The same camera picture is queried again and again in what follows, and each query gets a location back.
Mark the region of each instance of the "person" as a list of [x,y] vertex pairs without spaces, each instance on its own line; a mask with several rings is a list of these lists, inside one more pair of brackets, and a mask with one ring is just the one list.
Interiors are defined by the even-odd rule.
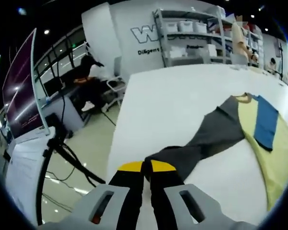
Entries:
[[276,72],[276,61],[274,58],[271,58],[270,62],[266,64],[265,70],[267,70],[269,73],[275,75]]
[[243,29],[247,22],[243,22],[242,15],[237,16],[236,20],[232,24],[232,49],[233,54],[244,55],[249,61],[253,60],[257,62],[257,57],[251,51],[249,51],[245,45],[244,37],[247,36],[247,31]]
[[97,107],[105,112],[108,104],[102,99],[101,95],[109,89],[107,80],[111,78],[111,75],[103,64],[97,62],[90,55],[85,55],[81,59],[80,65],[85,77],[75,79],[73,82],[82,85],[79,95],[85,101],[85,105],[81,110],[85,112]]

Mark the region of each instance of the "seated person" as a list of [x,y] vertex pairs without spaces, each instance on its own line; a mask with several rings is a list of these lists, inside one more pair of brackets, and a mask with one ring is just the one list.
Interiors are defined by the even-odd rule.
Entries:
[[270,62],[266,64],[265,70],[268,71],[269,73],[275,75],[276,73],[276,61],[274,58],[271,58]]
[[82,111],[88,111],[97,107],[105,112],[108,104],[102,99],[101,95],[109,89],[107,80],[111,79],[107,68],[94,60],[92,56],[85,55],[81,59],[81,66],[88,72],[87,77],[75,79],[73,82],[83,85],[79,90],[79,95],[85,101]]

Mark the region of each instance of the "reflective floor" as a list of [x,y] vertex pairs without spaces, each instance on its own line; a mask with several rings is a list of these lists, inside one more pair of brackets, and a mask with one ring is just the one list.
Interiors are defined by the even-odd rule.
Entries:
[[[114,105],[106,114],[116,123],[119,111],[120,107]],[[102,179],[106,178],[114,130],[115,126],[103,114],[92,115],[87,125],[66,142],[83,166]],[[42,196],[42,218],[44,222],[58,222],[93,186],[83,173],[73,170],[59,154],[52,154],[47,171]],[[56,180],[56,177],[61,180],[68,175],[70,177],[64,182]]]

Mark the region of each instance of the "wall logo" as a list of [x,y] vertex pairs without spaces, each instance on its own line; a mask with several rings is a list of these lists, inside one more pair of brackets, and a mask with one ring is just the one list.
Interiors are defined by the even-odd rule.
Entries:
[[130,29],[135,38],[140,44],[147,43],[148,40],[151,42],[158,41],[157,27],[156,25],[143,25],[140,28],[135,27]]
[[138,54],[139,55],[142,55],[142,54],[151,54],[151,53],[154,53],[154,52],[159,52],[160,49],[159,48],[156,48],[156,49],[143,49],[143,50],[138,50]]

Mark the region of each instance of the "white desk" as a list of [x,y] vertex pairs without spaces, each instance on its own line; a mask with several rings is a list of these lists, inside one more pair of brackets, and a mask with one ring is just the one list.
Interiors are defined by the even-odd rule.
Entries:
[[[141,161],[166,146],[185,145],[205,114],[244,92],[263,96],[288,123],[288,86],[252,70],[190,65],[132,75],[113,137],[107,182],[124,163]],[[185,183],[216,199],[236,221],[258,224],[266,215],[264,181],[246,140],[199,162]],[[147,187],[143,203],[137,229],[157,229]]]
[[36,195],[45,158],[47,142],[54,138],[55,128],[49,127],[48,136],[15,145],[6,173],[5,186],[24,216],[37,226]]

